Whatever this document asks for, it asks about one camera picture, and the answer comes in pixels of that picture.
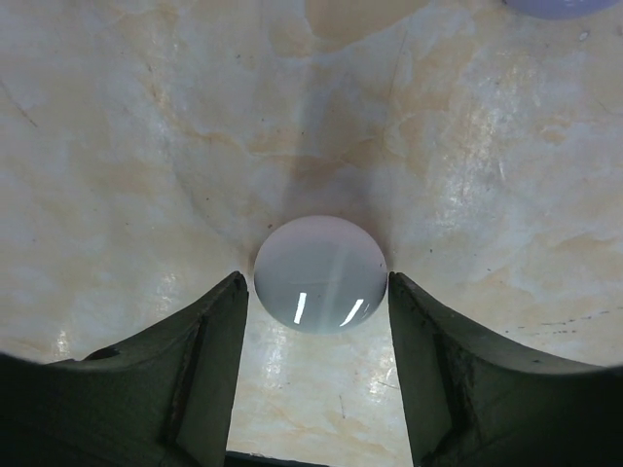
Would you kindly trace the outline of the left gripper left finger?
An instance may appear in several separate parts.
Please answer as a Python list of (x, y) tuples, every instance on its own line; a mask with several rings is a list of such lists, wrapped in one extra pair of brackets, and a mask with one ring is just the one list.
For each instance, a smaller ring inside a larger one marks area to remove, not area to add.
[(248, 290), (234, 272), (196, 302), (83, 360), (1, 357), (5, 466), (221, 466)]

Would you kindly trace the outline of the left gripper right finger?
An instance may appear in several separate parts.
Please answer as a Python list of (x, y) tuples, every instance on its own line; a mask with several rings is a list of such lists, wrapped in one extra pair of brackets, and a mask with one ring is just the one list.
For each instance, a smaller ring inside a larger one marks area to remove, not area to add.
[(618, 466), (622, 370), (542, 352), (388, 278), (388, 311), (417, 466)]

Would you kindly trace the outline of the white earbud charging case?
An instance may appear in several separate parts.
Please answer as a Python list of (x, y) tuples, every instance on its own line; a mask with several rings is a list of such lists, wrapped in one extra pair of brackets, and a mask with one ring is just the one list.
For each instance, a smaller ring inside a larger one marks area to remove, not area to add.
[(384, 253), (354, 223), (308, 216), (284, 224), (262, 244), (253, 281), (259, 302), (280, 324), (313, 335), (348, 331), (381, 305)]

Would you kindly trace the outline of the purple earbud charging case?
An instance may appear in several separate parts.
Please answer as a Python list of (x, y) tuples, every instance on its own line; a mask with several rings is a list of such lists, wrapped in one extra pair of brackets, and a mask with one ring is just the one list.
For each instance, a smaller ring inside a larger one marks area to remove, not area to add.
[(608, 9), (620, 0), (504, 0), (503, 3), (533, 18), (573, 19)]

